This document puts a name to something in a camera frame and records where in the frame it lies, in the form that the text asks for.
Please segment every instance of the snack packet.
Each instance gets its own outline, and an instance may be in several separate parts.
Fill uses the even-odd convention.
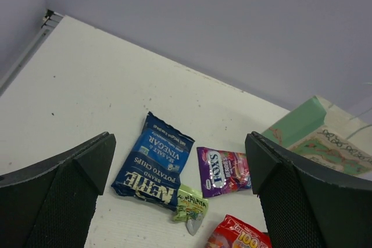
[[[200,191],[181,184],[177,201],[177,214],[173,221],[187,222],[188,232],[195,235],[208,211],[208,200],[203,199]]]
[[[271,248],[271,243],[267,235],[231,215],[226,215],[213,231],[205,248]]]
[[[250,189],[248,162],[244,153],[197,148],[203,197]]]
[[[142,134],[126,158],[112,188],[176,210],[177,191],[194,140],[148,113]]]

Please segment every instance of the purple packet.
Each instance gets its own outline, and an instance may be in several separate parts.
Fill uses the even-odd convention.
[[[244,153],[197,148],[203,197],[214,197],[251,188]]]

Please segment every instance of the red packet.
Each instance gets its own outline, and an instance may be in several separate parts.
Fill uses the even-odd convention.
[[[226,215],[205,248],[271,248],[270,239],[243,221]]]

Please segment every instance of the white table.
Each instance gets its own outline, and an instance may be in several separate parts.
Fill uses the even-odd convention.
[[[148,110],[195,139],[181,180],[197,189],[197,146],[244,152],[247,133],[263,131],[288,112],[65,17],[0,98],[0,174],[109,131],[116,151],[86,247],[203,247],[225,214],[265,231],[260,201],[251,191],[209,199],[195,236],[184,223],[170,221],[171,211],[114,193],[110,184]]]

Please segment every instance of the green packet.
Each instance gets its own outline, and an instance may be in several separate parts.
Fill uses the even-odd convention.
[[[177,214],[173,217],[175,222],[187,220],[202,221],[208,211],[208,200],[203,198],[202,192],[181,184],[177,192]]]

